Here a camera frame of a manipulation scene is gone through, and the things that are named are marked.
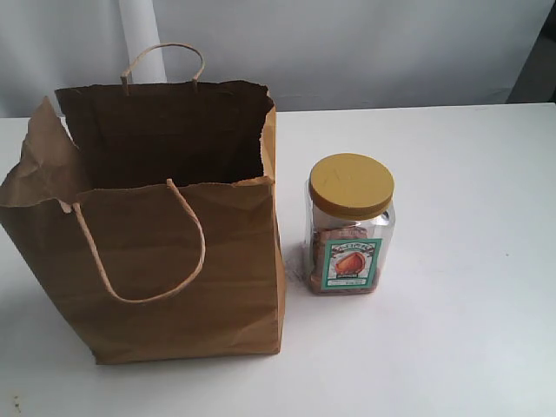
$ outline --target jar label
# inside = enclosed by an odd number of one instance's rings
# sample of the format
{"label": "jar label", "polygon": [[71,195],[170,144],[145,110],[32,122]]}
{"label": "jar label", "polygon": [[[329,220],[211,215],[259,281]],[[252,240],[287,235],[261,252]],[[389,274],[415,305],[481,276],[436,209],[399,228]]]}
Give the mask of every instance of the jar label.
{"label": "jar label", "polygon": [[321,289],[371,288],[382,239],[327,241]]}

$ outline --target jar contents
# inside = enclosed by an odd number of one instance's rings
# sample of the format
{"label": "jar contents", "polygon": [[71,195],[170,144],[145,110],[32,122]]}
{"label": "jar contents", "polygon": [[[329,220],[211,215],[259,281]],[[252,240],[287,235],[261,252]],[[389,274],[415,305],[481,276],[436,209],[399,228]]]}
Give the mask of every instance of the jar contents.
{"label": "jar contents", "polygon": [[[354,175],[360,178],[354,181]],[[380,189],[373,191],[373,183]],[[350,199],[350,190],[355,198]],[[339,154],[315,165],[307,187],[306,238],[306,276],[314,293],[376,289],[394,229],[393,190],[389,171],[366,156]]]}

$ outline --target bag handle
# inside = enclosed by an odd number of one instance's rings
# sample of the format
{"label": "bag handle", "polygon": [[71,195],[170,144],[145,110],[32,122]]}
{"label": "bag handle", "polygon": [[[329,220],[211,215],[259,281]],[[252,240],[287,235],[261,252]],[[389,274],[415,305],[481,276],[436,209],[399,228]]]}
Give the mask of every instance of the bag handle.
{"label": "bag handle", "polygon": [[121,297],[114,290],[114,288],[112,287],[112,284],[110,283],[110,279],[109,279],[108,275],[106,274],[106,269],[104,269],[103,261],[101,260],[101,257],[98,254],[98,249],[96,248],[96,244],[95,244],[95,240],[93,239],[93,235],[90,233],[89,226],[87,226],[87,222],[85,221],[85,218],[83,217],[83,212],[81,211],[81,204],[79,204],[78,202],[72,204],[72,207],[73,207],[74,211],[76,212],[77,222],[79,223],[79,226],[81,227],[81,230],[83,231],[83,234],[85,235],[85,239],[87,240],[87,243],[89,244],[90,252],[93,255],[93,258],[95,258],[96,269],[98,270],[98,274],[101,276],[101,280],[103,281],[103,285],[106,288],[106,290],[108,291],[108,293],[110,295],[112,295],[113,298],[115,298],[116,300],[118,300],[120,302],[124,302],[126,304],[143,304],[143,303],[157,301],[157,300],[165,300],[167,298],[173,297],[174,295],[177,295],[179,292],[181,292],[184,288],[186,288],[191,282],[193,282],[193,280],[202,271],[202,265],[205,262],[205,252],[206,252],[207,248],[205,246],[205,235],[202,231],[201,223],[199,222],[199,219],[197,218],[197,215],[195,214],[195,211],[193,211],[191,206],[189,206],[188,202],[185,200],[182,193],[180,193],[180,191],[177,189],[174,182],[172,180],[168,179],[168,180],[166,180],[166,184],[168,185],[170,190],[174,193],[175,198],[181,204],[182,208],[185,210],[185,212],[189,215],[191,220],[193,220],[193,222],[197,226],[197,229],[199,230],[199,239],[200,239],[200,243],[201,243],[201,253],[199,254],[199,262],[197,262],[197,266],[195,267],[195,270],[191,274],[189,274],[189,276],[185,280],[180,282],[176,287],[170,289],[170,291],[167,291],[167,292],[162,293],[162,294],[154,295],[154,296],[149,297],[149,298],[143,298],[143,299],[139,299],[139,300],[130,300],[128,298]]}
{"label": "bag handle", "polygon": [[129,96],[129,86],[128,86],[129,74],[131,73],[133,68],[135,68],[136,65],[139,63],[139,61],[141,61],[151,50],[156,50],[158,48],[165,48],[167,46],[180,46],[187,50],[192,50],[201,58],[201,68],[197,71],[197,73],[193,76],[193,78],[191,78],[191,81],[193,82],[193,88],[196,91],[197,81],[199,79],[199,76],[201,76],[202,72],[205,69],[205,59],[202,56],[201,51],[199,51],[198,49],[194,48],[191,45],[187,45],[186,43],[168,42],[168,43],[159,43],[158,45],[151,46],[146,50],[144,50],[141,54],[137,56],[137,58],[133,61],[133,63],[131,63],[129,67],[122,73],[120,79],[122,80],[123,91],[126,96]]}

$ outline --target white wall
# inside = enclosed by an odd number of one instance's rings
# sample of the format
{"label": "white wall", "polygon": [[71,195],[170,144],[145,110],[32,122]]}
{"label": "white wall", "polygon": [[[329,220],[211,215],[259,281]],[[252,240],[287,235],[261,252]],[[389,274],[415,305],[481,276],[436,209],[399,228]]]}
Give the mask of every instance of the white wall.
{"label": "white wall", "polygon": [[[270,86],[278,108],[503,103],[553,0],[154,0],[163,42],[204,81]],[[164,52],[170,81],[198,59]],[[0,116],[56,88],[118,83],[117,0],[2,0]]]}

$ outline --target orange fruit illustration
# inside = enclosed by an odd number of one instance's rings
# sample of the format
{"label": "orange fruit illustration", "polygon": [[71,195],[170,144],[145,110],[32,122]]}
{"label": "orange fruit illustration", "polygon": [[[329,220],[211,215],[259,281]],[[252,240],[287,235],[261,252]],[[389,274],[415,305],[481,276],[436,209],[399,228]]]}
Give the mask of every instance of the orange fruit illustration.
{"label": "orange fruit illustration", "polygon": [[353,252],[336,262],[336,274],[359,274],[365,268],[365,256],[359,252]]}

